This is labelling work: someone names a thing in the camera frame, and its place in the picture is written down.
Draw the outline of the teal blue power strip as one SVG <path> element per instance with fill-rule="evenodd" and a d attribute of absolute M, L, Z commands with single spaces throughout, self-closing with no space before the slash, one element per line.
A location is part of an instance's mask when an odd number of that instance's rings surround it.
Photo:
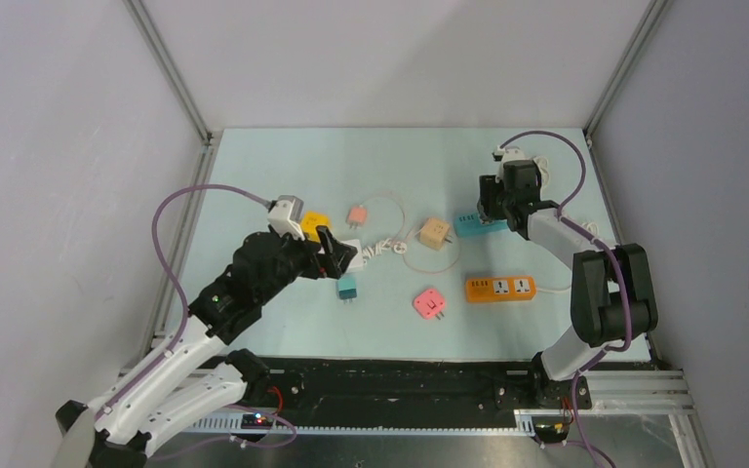
<path fill-rule="evenodd" d="M 460 238 L 477 237 L 508 229 L 504 220 L 484 222 L 477 212 L 457 215 L 453 220 L 453 228 Z"/>

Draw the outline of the orange power strip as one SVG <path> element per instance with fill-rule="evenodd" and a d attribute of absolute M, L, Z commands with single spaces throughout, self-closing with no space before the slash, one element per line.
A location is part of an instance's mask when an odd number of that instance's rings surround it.
<path fill-rule="evenodd" d="M 465 283 L 465 298 L 469 303 L 498 303 L 529 301 L 536 295 L 531 276 L 470 278 Z"/>

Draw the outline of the pink square plug adapter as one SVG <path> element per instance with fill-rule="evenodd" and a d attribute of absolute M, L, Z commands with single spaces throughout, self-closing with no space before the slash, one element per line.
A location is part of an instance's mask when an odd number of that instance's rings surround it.
<path fill-rule="evenodd" d="M 428 288 L 413 300 L 415 312 L 424 320 L 442 320 L 445 317 L 447 302 L 435 288 Z"/>

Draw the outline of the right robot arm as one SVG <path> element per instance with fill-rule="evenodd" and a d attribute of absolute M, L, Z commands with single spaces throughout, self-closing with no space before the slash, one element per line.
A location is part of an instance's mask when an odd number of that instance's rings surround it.
<path fill-rule="evenodd" d="M 581 377 L 609 353 L 628 350 L 653 331 L 658 313 L 650 265 L 637 244 L 611 246 L 541 197 L 535 162 L 512 160 L 479 178 L 477 212 L 546 249 L 571 271 L 568 329 L 532 358 L 527 402 L 557 408 L 578 397 Z"/>

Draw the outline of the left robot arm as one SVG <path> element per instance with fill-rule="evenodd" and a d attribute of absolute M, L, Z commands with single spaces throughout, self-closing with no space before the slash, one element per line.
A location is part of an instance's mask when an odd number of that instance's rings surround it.
<path fill-rule="evenodd" d="M 56 413 L 62 441 L 55 467 L 142 467 L 161 446 L 209 413 L 261 403 L 269 370 L 252 352 L 231 352 L 208 375 L 182 387 L 261 317 L 262 308 L 299 278 L 339 279 L 358 251 L 320 226 L 316 241 L 272 230 L 248 236 L 179 326 L 110 390 Z"/>

